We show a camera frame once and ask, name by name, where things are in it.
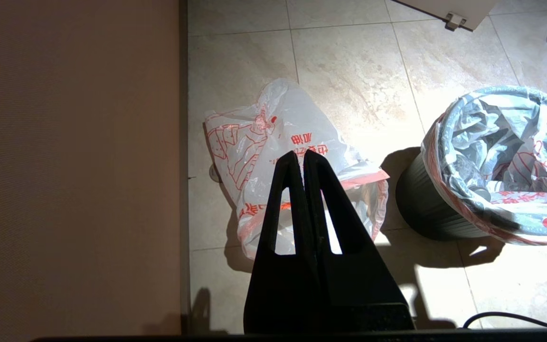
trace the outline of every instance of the dark gray trash can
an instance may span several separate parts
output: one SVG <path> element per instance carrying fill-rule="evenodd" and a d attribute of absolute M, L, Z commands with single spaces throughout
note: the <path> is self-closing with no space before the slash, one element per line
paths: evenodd
<path fill-rule="evenodd" d="M 547 245 L 547 94 L 497 86 L 457 99 L 399 178 L 396 201 L 427 238 Z"/>

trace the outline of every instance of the floor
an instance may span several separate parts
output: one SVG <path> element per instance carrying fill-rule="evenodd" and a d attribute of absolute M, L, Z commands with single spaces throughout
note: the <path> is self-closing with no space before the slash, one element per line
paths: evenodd
<path fill-rule="evenodd" d="M 189 1 L 189 242 L 194 327 L 242 333 L 252 262 L 232 204 L 211 180 L 204 112 L 251 104 L 267 82 L 296 80 L 346 141 L 391 178 L 459 95 L 507 84 L 547 92 L 547 0 L 502 0 L 474 32 L 392 0 Z M 390 193 L 376 245 L 421 329 L 485 311 L 547 321 L 547 247 L 414 233 Z M 484 318 L 473 327 L 529 327 Z"/>

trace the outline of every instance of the black plastic object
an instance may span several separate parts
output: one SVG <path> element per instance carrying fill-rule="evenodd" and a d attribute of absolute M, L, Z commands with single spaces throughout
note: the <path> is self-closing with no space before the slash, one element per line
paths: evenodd
<path fill-rule="evenodd" d="M 164 341 L 288 341 L 286 335 L 211 335 L 211 336 L 87 336 L 46 337 L 33 342 L 164 342 Z M 547 341 L 547 329 L 447 329 L 427 331 L 341 333 L 336 335 L 302 335 L 318 342 L 541 342 Z"/>
<path fill-rule="evenodd" d="M 404 221 L 426 238 L 447 241 L 488 236 L 439 195 L 425 171 L 421 153 L 398 179 L 396 203 Z"/>
<path fill-rule="evenodd" d="M 245 303 L 245 333 L 348 333 L 414 329 L 406 300 L 323 156 L 276 163 Z M 277 255 L 282 191 L 291 198 L 295 255 Z M 341 247 L 330 250 L 324 203 Z"/>

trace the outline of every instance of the beige wall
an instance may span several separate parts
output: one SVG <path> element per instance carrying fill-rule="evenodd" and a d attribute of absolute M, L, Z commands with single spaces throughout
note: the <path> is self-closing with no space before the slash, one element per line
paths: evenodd
<path fill-rule="evenodd" d="M 178 17 L 0 0 L 0 340 L 180 332 Z"/>

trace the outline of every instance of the cable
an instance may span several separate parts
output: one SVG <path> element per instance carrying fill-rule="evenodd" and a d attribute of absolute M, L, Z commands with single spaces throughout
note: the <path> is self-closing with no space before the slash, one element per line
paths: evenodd
<path fill-rule="evenodd" d="M 463 328 L 468 329 L 468 327 L 470 326 L 470 324 L 473 321 L 476 321 L 476 320 L 479 320 L 482 317 L 488 317 L 488 316 L 502 316 L 502 317 L 515 318 L 516 320 L 527 321 L 527 322 L 537 324 L 537 325 L 541 325 L 542 327 L 547 328 L 547 323 L 546 322 L 538 321 L 538 320 L 535 320 L 534 318 L 531 318 L 531 317 L 521 316 L 520 314 L 516 314 L 516 313 L 497 312 L 497 311 L 477 313 L 474 316 L 468 318 L 467 321 L 465 321 Z"/>

